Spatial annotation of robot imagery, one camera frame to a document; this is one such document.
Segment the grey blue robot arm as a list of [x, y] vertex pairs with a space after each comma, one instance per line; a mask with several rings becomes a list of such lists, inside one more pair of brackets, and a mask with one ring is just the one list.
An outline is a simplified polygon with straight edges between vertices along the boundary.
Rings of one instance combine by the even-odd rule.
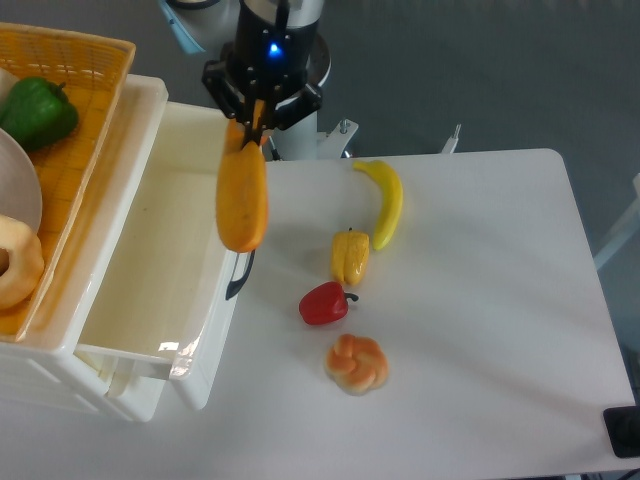
[[259, 144], [320, 109], [311, 53], [322, 1], [161, 1], [181, 48], [201, 53], [204, 35], [222, 44], [205, 63], [202, 83], [224, 115]]

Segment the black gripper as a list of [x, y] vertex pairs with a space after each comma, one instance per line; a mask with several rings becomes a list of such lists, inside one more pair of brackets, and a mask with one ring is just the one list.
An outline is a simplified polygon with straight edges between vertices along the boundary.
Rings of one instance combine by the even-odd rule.
[[286, 130], [318, 111], [323, 92], [308, 73], [315, 23], [278, 30], [262, 20], [239, 21], [219, 60], [207, 62], [202, 83], [223, 114], [243, 127], [241, 147], [264, 143], [268, 130]]

